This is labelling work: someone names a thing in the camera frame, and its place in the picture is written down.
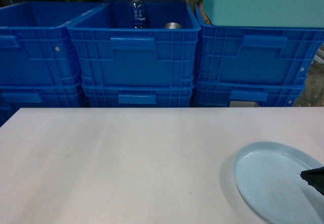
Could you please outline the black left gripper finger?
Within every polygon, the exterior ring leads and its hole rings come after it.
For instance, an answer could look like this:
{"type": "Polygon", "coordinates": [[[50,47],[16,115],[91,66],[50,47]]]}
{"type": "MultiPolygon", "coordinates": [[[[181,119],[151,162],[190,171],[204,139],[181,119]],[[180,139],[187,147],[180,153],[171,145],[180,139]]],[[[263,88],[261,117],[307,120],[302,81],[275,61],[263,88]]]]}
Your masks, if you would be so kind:
{"type": "Polygon", "coordinates": [[[324,195],[323,192],[323,167],[304,170],[300,173],[300,176],[310,186],[315,188],[319,193],[324,195]]]}

